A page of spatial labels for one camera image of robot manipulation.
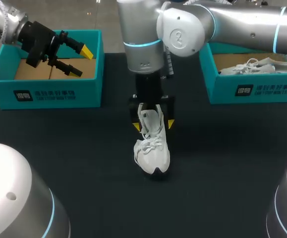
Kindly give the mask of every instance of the white sneaker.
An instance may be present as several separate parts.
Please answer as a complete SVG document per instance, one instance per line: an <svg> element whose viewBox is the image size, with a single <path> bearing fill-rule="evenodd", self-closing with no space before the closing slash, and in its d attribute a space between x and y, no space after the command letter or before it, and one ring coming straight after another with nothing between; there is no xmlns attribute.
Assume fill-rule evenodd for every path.
<svg viewBox="0 0 287 238"><path fill-rule="evenodd" d="M280 62L280 61L275 61L271 58L266 58L266 59L259 61L256 65L264 66L268 64L271 64L275 67L276 73L287 73L287 62Z"/></svg>
<svg viewBox="0 0 287 238"><path fill-rule="evenodd" d="M245 64L238 64L234 67L222 69L220 75L276 73L276 69L273 65L265 64L261 67L257 67L258 62L257 59L250 59Z"/></svg>
<svg viewBox="0 0 287 238"><path fill-rule="evenodd" d="M155 110L138 108L142 125L143 141L134 145L134 160L140 168L150 175L162 175L170 166L170 152L165 133L164 118L160 105Z"/></svg>

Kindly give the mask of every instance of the cardboard box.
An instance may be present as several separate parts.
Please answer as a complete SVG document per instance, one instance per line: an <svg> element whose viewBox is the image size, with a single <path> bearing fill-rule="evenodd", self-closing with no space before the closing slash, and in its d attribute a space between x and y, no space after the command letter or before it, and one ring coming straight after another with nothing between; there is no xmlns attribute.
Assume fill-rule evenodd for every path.
<svg viewBox="0 0 287 238"><path fill-rule="evenodd" d="M210 43L199 52L209 100L212 104L287 102L287 73L219 75L219 70L280 55L242 47Z"/></svg>
<svg viewBox="0 0 287 238"><path fill-rule="evenodd" d="M34 68L26 63L26 59L21 59L18 70L15 74L15 80L49 80L52 67L48 62L40 62Z"/></svg>
<svg viewBox="0 0 287 238"><path fill-rule="evenodd" d="M57 69L56 67L52 67L50 79L81 79L81 78L94 78L96 72L96 59L61 59L65 64L70 64L82 71L82 76L74 77L68 76L63 73L63 71Z"/></svg>
<svg viewBox="0 0 287 238"><path fill-rule="evenodd" d="M28 53L14 46L0 49L0 108L93 108L100 107L104 74L104 47L100 30L65 30L93 53L85 59L65 44L57 56L83 71L82 78L67 77L41 62L38 68L24 63ZM50 75L56 80L49 80Z"/></svg>

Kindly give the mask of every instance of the robotic arm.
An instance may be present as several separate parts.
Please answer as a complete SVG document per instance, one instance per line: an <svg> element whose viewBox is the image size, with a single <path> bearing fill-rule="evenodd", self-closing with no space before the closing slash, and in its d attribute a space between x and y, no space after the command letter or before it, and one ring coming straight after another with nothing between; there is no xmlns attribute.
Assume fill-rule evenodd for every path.
<svg viewBox="0 0 287 238"><path fill-rule="evenodd" d="M28 52L27 64L37 67L41 61L55 66L66 75L81 76L82 72L57 59L57 51L63 43L88 59L92 53L82 42L77 42L61 31L58 35L39 22L30 22L26 13L5 5L0 0L0 38L3 44L20 46Z"/></svg>
<svg viewBox="0 0 287 238"><path fill-rule="evenodd" d="M164 96L161 88L163 44L180 57L195 54L208 42L287 54L287 7L208 0L190 0L190 5L161 4L159 0L117 1L128 68L136 77L137 94L130 99L133 123L137 122L134 105L139 103L165 103L168 120L174 119L174 99Z"/></svg>

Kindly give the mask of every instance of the teal box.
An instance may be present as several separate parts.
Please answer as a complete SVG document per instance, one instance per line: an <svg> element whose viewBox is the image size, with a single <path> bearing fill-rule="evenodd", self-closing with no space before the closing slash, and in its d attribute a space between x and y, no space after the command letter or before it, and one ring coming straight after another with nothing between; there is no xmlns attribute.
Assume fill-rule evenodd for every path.
<svg viewBox="0 0 287 238"><path fill-rule="evenodd" d="M262 52L220 43L207 44L199 52L211 104L287 102L287 73L218 74L213 58L214 54L243 53Z"/></svg>
<svg viewBox="0 0 287 238"><path fill-rule="evenodd" d="M14 80L21 59L28 54L20 48L0 49L0 109L93 108L100 107L104 73L104 47L100 30L66 30L68 36L86 44L96 59L94 78ZM83 58L61 45L59 59ZM24 101L19 101L20 93Z"/></svg>

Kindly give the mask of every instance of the black table surface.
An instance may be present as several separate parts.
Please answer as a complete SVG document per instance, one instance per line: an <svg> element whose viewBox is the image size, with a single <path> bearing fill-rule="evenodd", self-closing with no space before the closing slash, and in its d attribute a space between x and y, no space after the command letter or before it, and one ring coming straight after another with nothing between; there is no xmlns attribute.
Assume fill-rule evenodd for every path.
<svg viewBox="0 0 287 238"><path fill-rule="evenodd" d="M72 238L266 238L287 168L287 104L210 105L198 56L173 57L171 176L133 160L125 54L106 54L102 107L0 110L0 143L23 154L65 206Z"/></svg>

